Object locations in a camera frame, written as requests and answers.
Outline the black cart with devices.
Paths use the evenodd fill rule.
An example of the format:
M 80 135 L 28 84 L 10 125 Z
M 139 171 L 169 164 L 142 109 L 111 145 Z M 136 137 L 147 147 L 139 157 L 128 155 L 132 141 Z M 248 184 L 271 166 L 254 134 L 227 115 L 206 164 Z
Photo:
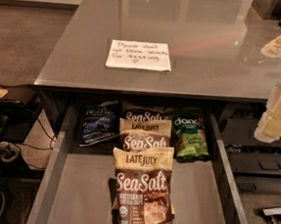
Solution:
M 22 144 L 42 111 L 37 92 L 29 85 L 0 84 L 0 178 L 32 174 L 24 161 Z M 5 205 L 0 194 L 0 216 Z

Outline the silver power strip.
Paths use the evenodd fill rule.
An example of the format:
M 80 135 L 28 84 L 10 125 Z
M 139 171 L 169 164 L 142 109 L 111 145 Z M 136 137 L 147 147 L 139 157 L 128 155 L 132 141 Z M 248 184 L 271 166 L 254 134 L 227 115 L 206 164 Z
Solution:
M 262 215 L 262 216 L 274 216 L 274 215 L 279 215 L 281 214 L 281 206 L 278 206 L 278 207 L 269 207 L 269 208 L 264 208 L 264 209 L 261 209 L 259 211 L 259 214 Z

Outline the blue Kettle chip bag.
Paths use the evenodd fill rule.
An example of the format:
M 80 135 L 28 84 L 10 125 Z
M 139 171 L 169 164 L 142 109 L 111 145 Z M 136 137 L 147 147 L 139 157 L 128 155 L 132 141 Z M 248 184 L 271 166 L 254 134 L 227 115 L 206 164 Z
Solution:
M 118 100 L 87 106 L 82 120 L 80 145 L 88 147 L 117 137 L 118 111 Z

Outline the brown sea salt chip bag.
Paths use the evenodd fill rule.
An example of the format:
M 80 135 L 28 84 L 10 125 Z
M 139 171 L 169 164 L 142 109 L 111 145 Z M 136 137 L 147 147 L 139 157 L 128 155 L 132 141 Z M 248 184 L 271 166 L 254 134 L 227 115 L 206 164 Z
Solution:
M 120 147 L 128 152 L 170 146 L 170 120 L 133 121 L 121 119 L 119 123 Z
M 155 121 L 161 120 L 164 109 L 162 106 L 152 107 L 152 106 L 141 106 L 132 105 L 129 102 L 123 102 L 123 117 L 132 121 Z
M 115 224 L 172 224 L 173 156 L 173 147 L 140 153 L 114 148 Z

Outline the green Dang snack bag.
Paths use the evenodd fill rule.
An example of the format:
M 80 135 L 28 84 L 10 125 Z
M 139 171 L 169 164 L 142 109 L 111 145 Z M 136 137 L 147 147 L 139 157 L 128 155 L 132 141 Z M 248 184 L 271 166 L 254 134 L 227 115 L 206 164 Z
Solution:
M 210 156 L 201 112 L 182 110 L 176 112 L 171 119 L 175 156 L 179 161 L 205 159 Z

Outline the open grey top drawer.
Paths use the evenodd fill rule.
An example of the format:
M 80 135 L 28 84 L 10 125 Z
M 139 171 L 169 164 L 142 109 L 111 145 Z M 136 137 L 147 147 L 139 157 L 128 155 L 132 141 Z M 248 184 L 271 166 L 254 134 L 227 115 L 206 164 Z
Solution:
M 26 224 L 113 224 L 116 196 L 113 143 L 83 148 L 77 132 L 85 107 L 117 99 L 116 93 L 45 90 L 45 111 L 58 134 L 33 209 Z M 176 162 L 171 198 L 173 224 L 248 224 L 216 121 L 218 105 L 132 95 L 141 106 L 197 107 L 204 111 L 211 159 Z

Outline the white handwritten paper note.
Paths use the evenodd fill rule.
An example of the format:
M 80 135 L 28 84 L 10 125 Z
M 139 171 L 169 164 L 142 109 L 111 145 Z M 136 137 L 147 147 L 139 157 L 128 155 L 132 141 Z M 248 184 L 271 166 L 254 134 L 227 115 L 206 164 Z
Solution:
M 113 40 L 106 67 L 170 71 L 168 45 L 166 43 Z

